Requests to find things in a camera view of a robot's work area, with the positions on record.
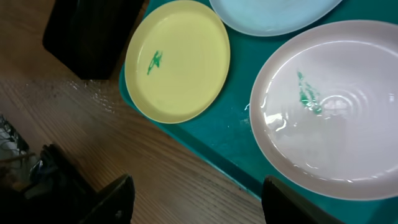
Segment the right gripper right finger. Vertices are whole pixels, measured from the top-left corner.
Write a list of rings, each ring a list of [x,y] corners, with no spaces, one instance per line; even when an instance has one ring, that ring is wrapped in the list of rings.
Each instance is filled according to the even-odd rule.
[[[264,179],[261,203],[267,224],[342,223],[271,175]]]

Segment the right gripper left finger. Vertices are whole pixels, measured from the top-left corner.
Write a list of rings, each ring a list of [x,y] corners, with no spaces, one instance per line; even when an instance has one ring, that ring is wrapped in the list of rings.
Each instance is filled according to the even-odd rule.
[[[134,211],[133,178],[124,174],[96,195],[97,201],[81,224],[130,224]]]

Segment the white plate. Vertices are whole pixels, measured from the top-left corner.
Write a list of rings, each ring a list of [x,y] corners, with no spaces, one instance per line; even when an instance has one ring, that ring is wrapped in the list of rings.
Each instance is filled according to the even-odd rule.
[[[302,32],[265,62],[249,118],[265,158],[312,192],[397,195],[397,26],[339,21]]]

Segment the yellow plate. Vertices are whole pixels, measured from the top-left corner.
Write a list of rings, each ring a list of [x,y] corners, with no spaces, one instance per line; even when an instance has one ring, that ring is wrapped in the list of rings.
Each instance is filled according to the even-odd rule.
[[[188,121],[218,96],[230,54],[225,26],[208,6],[165,3],[141,22],[129,43],[127,91],[136,108],[153,121]]]

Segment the light blue plate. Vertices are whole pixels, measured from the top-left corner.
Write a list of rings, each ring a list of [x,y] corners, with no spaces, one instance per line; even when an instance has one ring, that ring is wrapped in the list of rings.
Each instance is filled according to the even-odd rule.
[[[246,35],[272,37],[302,29],[332,11],[341,0],[210,0],[230,28]]]

